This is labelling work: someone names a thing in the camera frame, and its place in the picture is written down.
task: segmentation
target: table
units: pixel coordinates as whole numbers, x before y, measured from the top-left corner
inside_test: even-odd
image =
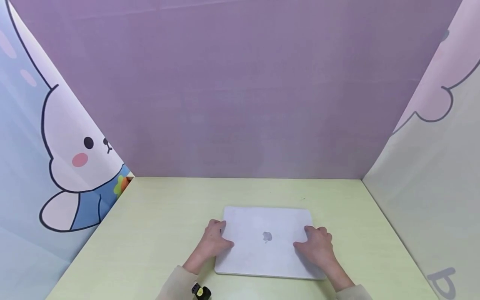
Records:
[[[437,299],[360,180],[135,177],[48,300],[154,300],[226,205],[307,208],[373,299]],[[328,281],[217,275],[213,263],[200,275],[212,300],[335,298]]]

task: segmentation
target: beige sleeve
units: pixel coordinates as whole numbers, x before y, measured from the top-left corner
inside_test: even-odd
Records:
[[[167,279],[156,300],[192,300],[192,288],[198,276],[177,266]]]
[[[339,291],[336,294],[337,300],[372,300],[367,290],[362,286],[354,286]]]

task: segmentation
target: apple logo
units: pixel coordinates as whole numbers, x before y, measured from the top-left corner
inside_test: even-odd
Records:
[[[265,244],[267,244],[269,241],[272,240],[272,234],[270,232],[265,231],[263,235],[264,235]]]

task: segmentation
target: bunny ear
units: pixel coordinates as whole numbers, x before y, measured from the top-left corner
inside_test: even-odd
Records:
[[[50,89],[54,85],[61,83],[63,78],[53,65],[52,61],[48,58],[47,54],[36,41],[30,30],[25,26],[22,19],[20,19],[20,16],[12,4],[8,0],[5,2],[13,28],[40,77]]]

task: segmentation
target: cartoon bunny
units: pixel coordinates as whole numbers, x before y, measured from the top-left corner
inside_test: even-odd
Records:
[[[50,176],[61,191],[44,204],[40,221],[59,232],[95,226],[125,188],[129,170],[10,4],[9,13],[25,51],[50,88],[41,133]]]

